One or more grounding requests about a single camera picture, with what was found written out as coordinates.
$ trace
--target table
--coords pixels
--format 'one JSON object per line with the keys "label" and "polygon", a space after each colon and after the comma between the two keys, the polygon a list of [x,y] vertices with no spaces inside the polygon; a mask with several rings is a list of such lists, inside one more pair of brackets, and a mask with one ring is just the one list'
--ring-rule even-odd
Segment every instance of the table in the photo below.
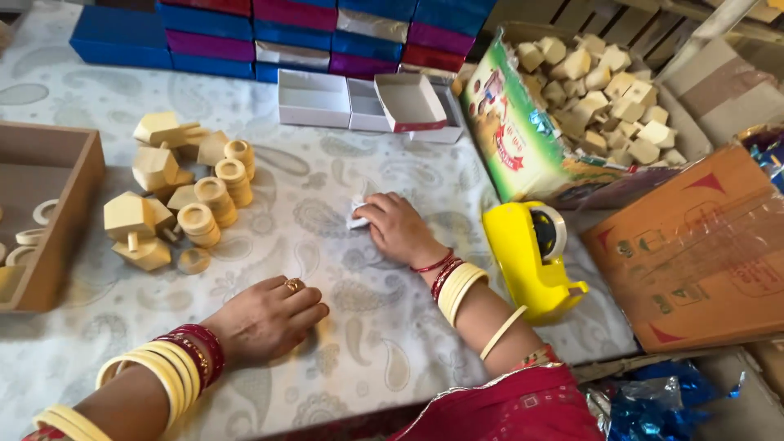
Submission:
{"label": "table", "polygon": [[[109,166],[64,304],[0,318],[0,438],[20,439],[37,411],[88,395],[111,356],[197,322],[281,273],[321,288],[330,317],[289,357],[225,378],[170,439],[270,435],[488,380],[418,276],[383,259],[366,232],[345,226],[350,197],[362,188],[399,191],[439,240],[487,268],[508,299],[479,222],[498,200],[469,137],[440,145],[404,134],[280,126],[274,85],[84,65],[67,44],[80,8],[36,2],[0,63],[0,118],[100,129]],[[255,200],[210,250],[209,269],[195,276],[123,264],[101,228],[103,202],[138,190],[127,168],[134,127],[143,114],[168,110],[256,147]],[[570,276],[592,289],[563,323],[538,332],[570,363],[635,352],[576,235],[564,258]]]}

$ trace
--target stack of wooden rings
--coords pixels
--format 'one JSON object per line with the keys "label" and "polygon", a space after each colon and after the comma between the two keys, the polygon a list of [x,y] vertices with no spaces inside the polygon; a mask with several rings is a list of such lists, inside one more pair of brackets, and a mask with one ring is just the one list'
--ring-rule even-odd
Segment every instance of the stack of wooden rings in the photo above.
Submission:
{"label": "stack of wooden rings", "polygon": [[247,141],[234,140],[226,143],[223,154],[229,159],[237,159],[245,166],[248,180],[253,180],[256,175],[256,159],[253,157],[253,147]]}
{"label": "stack of wooden rings", "polygon": [[185,235],[196,246],[209,248],[220,241],[218,223],[215,222],[212,211],[204,204],[186,205],[177,214],[177,222],[180,223]]}
{"label": "stack of wooden rings", "polygon": [[194,186],[199,202],[212,211],[219,228],[230,227],[237,221],[237,209],[226,188],[226,183],[217,177],[204,177]]}
{"label": "stack of wooden rings", "polygon": [[253,200],[250,180],[245,166],[237,159],[224,159],[215,166],[215,175],[226,183],[229,196],[237,208],[247,206]]}

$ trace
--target gold ring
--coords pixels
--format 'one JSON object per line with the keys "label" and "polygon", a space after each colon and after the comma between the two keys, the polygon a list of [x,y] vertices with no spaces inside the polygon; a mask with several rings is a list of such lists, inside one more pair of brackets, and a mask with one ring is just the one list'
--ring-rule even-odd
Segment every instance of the gold ring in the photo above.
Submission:
{"label": "gold ring", "polygon": [[296,293],[297,291],[305,287],[305,284],[302,283],[302,280],[299,280],[296,277],[294,279],[286,280],[284,285],[286,285],[286,287],[292,291],[292,294]]}

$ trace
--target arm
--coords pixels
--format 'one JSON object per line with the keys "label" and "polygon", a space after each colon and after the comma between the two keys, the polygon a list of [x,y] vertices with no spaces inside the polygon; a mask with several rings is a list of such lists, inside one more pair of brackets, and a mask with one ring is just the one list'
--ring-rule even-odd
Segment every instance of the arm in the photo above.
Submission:
{"label": "arm", "polygon": [[[201,322],[220,340],[226,371],[266,363],[290,352],[329,313],[329,308],[319,303],[321,291],[304,288],[293,293],[284,285],[286,280],[281,275],[259,282]],[[207,353],[198,339],[189,340],[201,353]],[[208,376],[213,368],[208,368]],[[74,410],[112,441],[154,441],[165,430],[169,396],[152,371],[135,365],[124,369]],[[26,439],[47,439],[41,432]]]}
{"label": "arm", "polygon": [[[389,258],[413,268],[426,268],[448,254],[448,248],[433,237],[407,200],[389,193],[369,196],[366,202],[368,205],[358,208],[354,216],[371,222],[370,237]],[[421,273],[428,286],[433,285],[442,268]],[[513,313],[511,305],[480,281],[463,298],[455,328],[468,346],[479,353]],[[517,319],[490,351],[485,367],[497,377],[542,346],[544,343],[536,332],[523,319]]]}

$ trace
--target yellow tape dispenser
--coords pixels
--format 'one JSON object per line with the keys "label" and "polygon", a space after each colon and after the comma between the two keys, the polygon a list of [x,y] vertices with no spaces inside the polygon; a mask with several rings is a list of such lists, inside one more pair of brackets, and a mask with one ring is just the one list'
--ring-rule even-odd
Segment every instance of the yellow tape dispenser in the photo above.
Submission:
{"label": "yellow tape dispenser", "polygon": [[532,326],[550,325],[577,305],[588,284],[569,282],[563,257],[564,218],[541,202],[511,202],[482,216],[485,234],[503,278]]}

